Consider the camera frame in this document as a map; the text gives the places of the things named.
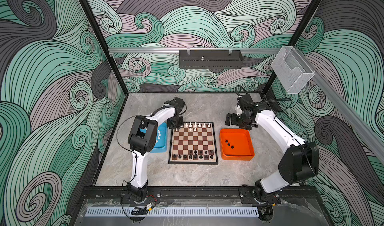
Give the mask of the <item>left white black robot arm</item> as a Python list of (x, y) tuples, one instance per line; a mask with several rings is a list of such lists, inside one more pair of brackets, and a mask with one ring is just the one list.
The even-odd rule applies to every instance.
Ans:
[(181, 128), (184, 124), (181, 116), (186, 109), (183, 99), (175, 97), (166, 101), (153, 113), (143, 116), (135, 116), (131, 131), (128, 136), (128, 144), (133, 156), (132, 177), (127, 183), (130, 195), (140, 201), (144, 201), (148, 192), (148, 157), (158, 139), (158, 126), (166, 123), (169, 129)]

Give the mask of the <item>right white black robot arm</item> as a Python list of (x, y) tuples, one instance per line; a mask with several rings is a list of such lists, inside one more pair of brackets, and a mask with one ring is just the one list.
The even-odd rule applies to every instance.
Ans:
[(276, 192), (293, 184), (315, 177), (319, 172), (320, 150), (313, 142), (306, 142), (291, 131), (268, 106), (269, 103), (288, 102), (290, 98), (255, 102), (246, 89), (235, 87), (237, 94), (236, 112), (227, 114), (225, 125), (237, 126), (250, 131), (262, 127), (278, 144), (283, 152), (278, 170), (255, 183), (254, 195), (257, 201), (276, 198)]

